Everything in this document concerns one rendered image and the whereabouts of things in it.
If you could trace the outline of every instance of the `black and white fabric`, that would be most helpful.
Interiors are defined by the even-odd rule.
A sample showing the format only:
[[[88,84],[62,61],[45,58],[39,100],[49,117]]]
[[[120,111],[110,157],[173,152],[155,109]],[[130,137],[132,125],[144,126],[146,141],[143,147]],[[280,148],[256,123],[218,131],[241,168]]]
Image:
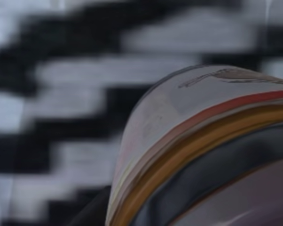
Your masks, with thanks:
[[[0,225],[70,222],[138,99],[196,64],[283,78],[283,0],[0,0]]]

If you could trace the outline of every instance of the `checkered pattern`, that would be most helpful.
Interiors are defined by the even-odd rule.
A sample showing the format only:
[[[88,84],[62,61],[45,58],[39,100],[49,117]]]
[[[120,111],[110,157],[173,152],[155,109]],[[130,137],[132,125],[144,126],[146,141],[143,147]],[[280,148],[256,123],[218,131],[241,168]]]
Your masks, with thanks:
[[[85,7],[84,1],[69,2],[0,0],[2,225],[63,225],[55,218],[56,209],[66,211],[63,202],[76,205],[79,190],[110,184],[131,109],[167,74],[204,63],[283,78],[283,0],[195,0],[175,15],[111,37],[113,46],[100,55],[84,46],[92,37],[82,45],[70,42],[65,52],[57,48],[63,40],[55,35],[66,26],[60,16],[75,20],[68,16],[72,8]],[[18,39],[19,24],[31,20],[24,15],[45,19]],[[27,37],[38,42],[19,44]],[[50,48],[60,52],[45,61],[43,49]],[[31,58],[21,58],[24,53]],[[22,92],[28,71],[29,82],[40,87],[34,97]]]

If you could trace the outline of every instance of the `black and white background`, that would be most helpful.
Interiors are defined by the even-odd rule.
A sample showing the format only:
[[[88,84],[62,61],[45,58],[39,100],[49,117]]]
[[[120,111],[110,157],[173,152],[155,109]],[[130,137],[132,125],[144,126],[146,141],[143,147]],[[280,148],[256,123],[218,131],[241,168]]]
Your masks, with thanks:
[[[283,78],[283,0],[178,0],[164,16],[157,1],[118,31],[125,1],[0,0],[0,225],[67,224],[111,183],[131,109],[167,74]]]

